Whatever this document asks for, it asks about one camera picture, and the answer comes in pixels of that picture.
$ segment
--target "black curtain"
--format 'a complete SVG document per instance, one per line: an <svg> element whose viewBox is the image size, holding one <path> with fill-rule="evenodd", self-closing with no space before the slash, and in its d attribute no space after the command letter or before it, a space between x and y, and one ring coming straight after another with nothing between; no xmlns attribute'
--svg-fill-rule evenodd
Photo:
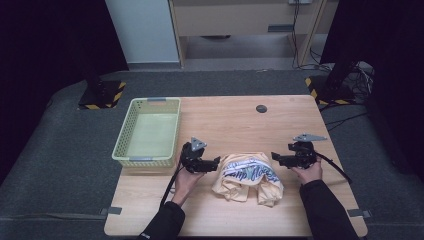
<svg viewBox="0 0 424 240"><path fill-rule="evenodd" d="M104 0L0 0L0 34L1 183L56 91L128 68Z"/></svg>
<svg viewBox="0 0 424 240"><path fill-rule="evenodd" d="M321 63L365 61L375 69L368 101L392 162L424 179L423 3L340 0Z"/></svg>

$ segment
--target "human hand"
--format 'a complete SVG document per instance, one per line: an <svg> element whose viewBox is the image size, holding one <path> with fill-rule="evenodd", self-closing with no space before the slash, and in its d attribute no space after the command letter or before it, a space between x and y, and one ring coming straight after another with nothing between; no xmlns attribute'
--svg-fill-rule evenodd
<svg viewBox="0 0 424 240"><path fill-rule="evenodd" d="M196 187L197 181L204 175L205 173L190 173L186 168L181 169L175 179L175 193L171 201L181 207Z"/></svg>
<svg viewBox="0 0 424 240"><path fill-rule="evenodd" d="M300 183L302 183L303 185L307 184L308 182L312 182L314 180L322 179L322 168L321 168L320 157L317 157L317 161L307 169L301 169L298 167L293 167L290 169L297 174Z"/></svg>

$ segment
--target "white cabinet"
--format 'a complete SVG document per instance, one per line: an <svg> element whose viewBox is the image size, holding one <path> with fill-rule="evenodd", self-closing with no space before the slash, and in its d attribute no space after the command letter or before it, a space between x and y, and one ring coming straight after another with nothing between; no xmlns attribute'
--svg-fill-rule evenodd
<svg viewBox="0 0 424 240"><path fill-rule="evenodd" d="M127 63L178 63L168 0L106 0Z"/></svg>

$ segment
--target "dark sleeve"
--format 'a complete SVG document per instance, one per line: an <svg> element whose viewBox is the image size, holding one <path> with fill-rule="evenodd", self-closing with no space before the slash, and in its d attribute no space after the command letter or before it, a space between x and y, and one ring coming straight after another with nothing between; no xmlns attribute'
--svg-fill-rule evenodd
<svg viewBox="0 0 424 240"><path fill-rule="evenodd" d="M174 202L166 202L137 239L176 239L184 219L185 213L180 206Z"/></svg>
<svg viewBox="0 0 424 240"><path fill-rule="evenodd" d="M315 240L358 240L345 208L322 180L300 187L300 197Z"/></svg>

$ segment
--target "green plastic basket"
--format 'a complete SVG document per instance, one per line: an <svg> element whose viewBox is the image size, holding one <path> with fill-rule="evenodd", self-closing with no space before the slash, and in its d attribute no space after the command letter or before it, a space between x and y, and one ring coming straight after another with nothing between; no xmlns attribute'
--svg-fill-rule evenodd
<svg viewBox="0 0 424 240"><path fill-rule="evenodd" d="M112 158L124 167L173 167L180 105L180 98L133 99Z"/></svg>

